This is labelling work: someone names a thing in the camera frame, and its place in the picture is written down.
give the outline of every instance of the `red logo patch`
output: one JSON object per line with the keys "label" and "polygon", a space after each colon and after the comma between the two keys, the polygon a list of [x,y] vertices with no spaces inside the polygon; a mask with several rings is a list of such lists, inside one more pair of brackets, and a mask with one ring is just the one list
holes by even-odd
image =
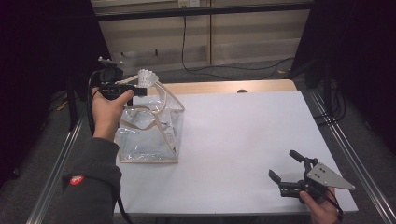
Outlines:
{"label": "red logo patch", "polygon": [[84,178],[85,178],[84,175],[75,175],[75,176],[73,176],[73,177],[70,179],[70,184],[73,185],[73,186],[75,186],[75,185],[81,183],[82,180],[83,180]]}

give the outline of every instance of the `jacket sleeve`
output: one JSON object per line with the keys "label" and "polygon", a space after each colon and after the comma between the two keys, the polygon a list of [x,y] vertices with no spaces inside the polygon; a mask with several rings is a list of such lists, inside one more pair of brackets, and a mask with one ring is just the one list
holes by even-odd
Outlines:
{"label": "jacket sleeve", "polygon": [[[101,138],[92,138],[62,179],[63,195],[53,223],[112,223],[114,206],[120,197],[121,171],[116,166],[119,147]],[[71,185],[73,176],[84,178]]]}

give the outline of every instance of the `electrical outlet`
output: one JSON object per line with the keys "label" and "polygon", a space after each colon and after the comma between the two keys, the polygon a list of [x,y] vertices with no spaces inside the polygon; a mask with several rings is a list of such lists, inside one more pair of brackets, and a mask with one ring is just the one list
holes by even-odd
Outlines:
{"label": "electrical outlet", "polygon": [[189,7],[189,0],[178,0],[178,8]]}
{"label": "electrical outlet", "polygon": [[200,0],[190,0],[189,7],[199,7]]}

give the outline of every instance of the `wrist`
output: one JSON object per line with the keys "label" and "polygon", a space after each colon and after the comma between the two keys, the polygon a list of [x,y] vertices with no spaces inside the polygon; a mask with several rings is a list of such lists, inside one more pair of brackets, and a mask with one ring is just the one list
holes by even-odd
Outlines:
{"label": "wrist", "polygon": [[115,125],[98,124],[95,127],[93,137],[103,138],[112,142],[114,141],[114,137],[116,136],[116,131],[117,126]]}

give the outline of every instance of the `finger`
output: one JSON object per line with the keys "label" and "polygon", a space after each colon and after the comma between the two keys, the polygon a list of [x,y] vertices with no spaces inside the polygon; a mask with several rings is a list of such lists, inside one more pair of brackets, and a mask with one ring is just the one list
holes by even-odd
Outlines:
{"label": "finger", "polygon": [[328,187],[328,190],[326,191],[326,196],[334,201],[335,199],[333,195],[335,195],[335,188]]}
{"label": "finger", "polygon": [[92,88],[91,93],[92,93],[92,99],[97,98],[97,97],[103,98],[103,95],[102,95],[101,92],[99,92],[99,88],[98,87]]}
{"label": "finger", "polygon": [[300,191],[300,197],[314,214],[320,213],[321,211],[320,206],[307,192]]}
{"label": "finger", "polygon": [[128,90],[119,96],[119,98],[116,99],[116,102],[119,105],[125,105],[129,100],[132,99],[132,97],[134,97],[134,92],[132,90]]}

